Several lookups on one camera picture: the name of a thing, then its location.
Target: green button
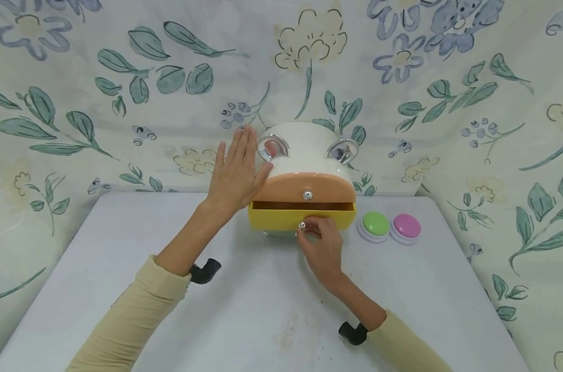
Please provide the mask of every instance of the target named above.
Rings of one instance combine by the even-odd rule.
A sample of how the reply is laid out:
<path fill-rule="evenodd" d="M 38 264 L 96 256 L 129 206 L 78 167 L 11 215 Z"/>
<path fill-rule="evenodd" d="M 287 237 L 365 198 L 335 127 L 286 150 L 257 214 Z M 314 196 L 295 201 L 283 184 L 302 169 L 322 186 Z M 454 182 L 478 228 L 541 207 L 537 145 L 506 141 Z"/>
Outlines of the green button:
<path fill-rule="evenodd" d="M 389 220 L 379 212 L 368 212 L 362 219 L 366 231 L 375 236 L 383 236 L 389 232 Z"/>

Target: yellow drawer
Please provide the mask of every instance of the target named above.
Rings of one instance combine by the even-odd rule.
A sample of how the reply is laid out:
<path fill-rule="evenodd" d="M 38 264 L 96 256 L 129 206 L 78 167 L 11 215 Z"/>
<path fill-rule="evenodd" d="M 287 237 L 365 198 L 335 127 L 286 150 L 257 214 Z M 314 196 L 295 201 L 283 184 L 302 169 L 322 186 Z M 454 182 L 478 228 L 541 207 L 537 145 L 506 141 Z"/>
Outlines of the yellow drawer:
<path fill-rule="evenodd" d="M 337 228 L 345 230 L 356 217 L 356 204 L 252 201 L 248 208 L 248 219 L 255 230 L 294 231 L 310 215 L 330 217 Z"/>

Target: hand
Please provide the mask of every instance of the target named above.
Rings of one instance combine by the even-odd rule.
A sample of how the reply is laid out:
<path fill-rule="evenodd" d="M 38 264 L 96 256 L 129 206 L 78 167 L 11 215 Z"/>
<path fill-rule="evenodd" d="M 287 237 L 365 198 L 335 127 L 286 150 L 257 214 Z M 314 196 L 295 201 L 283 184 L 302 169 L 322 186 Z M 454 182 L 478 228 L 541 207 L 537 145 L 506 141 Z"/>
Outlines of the hand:
<path fill-rule="evenodd" d="M 341 271 L 343 238 L 332 219 L 310 216 L 304 222 L 306 230 L 297 231 L 298 244 L 313 274 L 327 290 L 333 292 L 337 283 L 345 277 Z M 316 235 L 320 240 L 310 243 L 306 234 Z"/>
<path fill-rule="evenodd" d="M 255 175 L 257 132 L 251 126 L 236 129 L 226 160 L 225 152 L 226 142 L 221 142 L 206 202 L 231 217 L 251 202 L 269 176 L 273 164 L 266 162 Z"/>

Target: pink button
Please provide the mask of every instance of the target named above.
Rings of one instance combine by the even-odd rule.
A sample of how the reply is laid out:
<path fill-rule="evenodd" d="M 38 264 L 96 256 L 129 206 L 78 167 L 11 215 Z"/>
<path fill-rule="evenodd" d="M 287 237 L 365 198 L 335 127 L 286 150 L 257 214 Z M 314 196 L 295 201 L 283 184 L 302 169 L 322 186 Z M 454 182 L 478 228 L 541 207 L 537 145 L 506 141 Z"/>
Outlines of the pink button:
<path fill-rule="evenodd" d="M 406 238 L 417 238 L 422 231 L 420 222 L 409 214 L 400 214 L 394 218 L 394 227 L 399 234 Z"/>

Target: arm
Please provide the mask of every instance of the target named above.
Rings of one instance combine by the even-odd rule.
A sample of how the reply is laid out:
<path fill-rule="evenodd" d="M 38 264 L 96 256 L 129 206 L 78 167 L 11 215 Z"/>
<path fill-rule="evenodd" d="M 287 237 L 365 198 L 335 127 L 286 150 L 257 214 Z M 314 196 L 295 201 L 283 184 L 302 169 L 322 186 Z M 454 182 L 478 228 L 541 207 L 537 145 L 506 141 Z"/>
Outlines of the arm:
<path fill-rule="evenodd" d="M 384 360 L 399 372 L 451 372 L 449 366 L 395 314 L 368 298 L 341 271 L 343 238 L 331 219 L 308 217 L 307 232 L 317 235 L 309 243 L 298 230 L 298 243 L 306 261 L 321 284 L 337 297 L 369 330 L 368 340 Z"/>
<path fill-rule="evenodd" d="M 225 161 L 225 144 L 220 144 L 207 199 L 172 242 L 141 267 L 75 354 L 67 372 L 131 371 L 153 332 L 184 298 L 197 257 L 220 228 L 246 207 L 269 175 L 271 163 L 255 175 L 256 141 L 255 130 L 249 126 L 237 130 Z"/>

